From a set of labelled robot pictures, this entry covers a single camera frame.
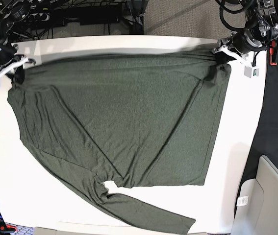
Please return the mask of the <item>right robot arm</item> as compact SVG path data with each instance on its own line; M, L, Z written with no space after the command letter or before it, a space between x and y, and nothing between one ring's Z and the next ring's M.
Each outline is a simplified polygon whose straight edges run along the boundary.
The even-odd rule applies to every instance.
M9 31L15 23L26 19L33 5L31 0L0 0L0 77L35 60L18 54L18 45L12 45Z

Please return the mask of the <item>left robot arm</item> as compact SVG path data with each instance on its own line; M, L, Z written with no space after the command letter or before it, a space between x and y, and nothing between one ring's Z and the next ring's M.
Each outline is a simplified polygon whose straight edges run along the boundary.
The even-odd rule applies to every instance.
M219 40L213 53L223 52L250 67L256 66L256 57L261 51L274 55L278 50L278 16L270 0L218 0L219 17L231 31L231 36ZM231 26L224 13L245 13L244 27Z

